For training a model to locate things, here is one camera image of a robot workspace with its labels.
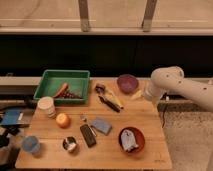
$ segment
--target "floor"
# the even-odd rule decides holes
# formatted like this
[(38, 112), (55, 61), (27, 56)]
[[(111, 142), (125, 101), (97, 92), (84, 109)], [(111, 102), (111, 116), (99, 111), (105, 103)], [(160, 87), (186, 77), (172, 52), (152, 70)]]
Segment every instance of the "floor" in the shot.
[[(140, 28), (146, 0), (88, 0), (93, 28)], [(212, 28), (211, 0), (157, 1), (156, 28)], [(0, 0), (2, 28), (79, 28), (77, 0)]]
[[(213, 113), (188, 100), (161, 101), (158, 109), (173, 163), (171, 171), (206, 171), (213, 151)], [(0, 160), (7, 155), (0, 150)]]

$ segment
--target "green tray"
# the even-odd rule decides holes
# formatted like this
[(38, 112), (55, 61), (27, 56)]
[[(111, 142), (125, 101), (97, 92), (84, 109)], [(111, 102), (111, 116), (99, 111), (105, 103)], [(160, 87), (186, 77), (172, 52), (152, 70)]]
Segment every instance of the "green tray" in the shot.
[(34, 94), (39, 100), (44, 96), (54, 96), (64, 82), (69, 84), (68, 90), (81, 98), (55, 98), (55, 104), (82, 104), (87, 100), (90, 72), (84, 70), (45, 70)]

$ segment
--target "pink bowl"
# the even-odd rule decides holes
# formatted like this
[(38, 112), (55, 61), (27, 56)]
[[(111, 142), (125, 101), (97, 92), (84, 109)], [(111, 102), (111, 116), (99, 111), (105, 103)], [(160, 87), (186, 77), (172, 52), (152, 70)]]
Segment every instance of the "pink bowl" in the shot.
[(135, 76), (123, 74), (118, 77), (117, 84), (123, 93), (130, 94), (138, 88), (139, 82)]

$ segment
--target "wooden table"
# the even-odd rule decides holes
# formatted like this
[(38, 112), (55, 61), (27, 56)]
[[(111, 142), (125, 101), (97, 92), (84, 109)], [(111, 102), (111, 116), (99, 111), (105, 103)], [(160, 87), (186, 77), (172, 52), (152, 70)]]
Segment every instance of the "wooden table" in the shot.
[[(102, 104), (94, 91), (96, 83), (105, 84), (112, 89), (124, 104), (124, 109), (116, 113)], [(140, 80), (140, 88), (145, 81)], [(57, 113), (69, 114), (72, 123), (62, 129), (54, 119), (47, 118), (38, 109), (35, 111), (27, 135), (35, 135), (41, 142), (41, 156), (20, 151), (17, 168), (72, 168), (72, 169), (170, 169), (171, 160), (165, 141), (158, 111), (152, 103), (144, 100), (130, 100), (130, 95), (119, 91), (116, 79), (93, 79), (85, 105), (57, 107)], [(113, 126), (109, 135), (97, 132), (97, 144), (88, 148), (80, 132), (84, 122), (80, 114), (85, 114), (88, 122), (99, 116)], [(118, 143), (119, 132), (128, 126), (140, 129), (145, 137), (144, 149), (136, 155), (125, 154)], [(78, 150), (67, 153), (62, 147), (63, 138), (73, 136), (77, 140)]]

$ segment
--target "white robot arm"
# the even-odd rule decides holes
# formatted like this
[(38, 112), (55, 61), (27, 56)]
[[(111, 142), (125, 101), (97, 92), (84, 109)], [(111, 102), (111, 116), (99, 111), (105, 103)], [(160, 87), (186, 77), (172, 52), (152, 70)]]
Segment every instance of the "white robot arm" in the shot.
[(143, 96), (147, 100), (159, 100), (168, 90), (213, 112), (213, 85), (184, 78), (184, 72), (180, 67), (154, 70), (151, 74), (151, 81), (144, 89)]

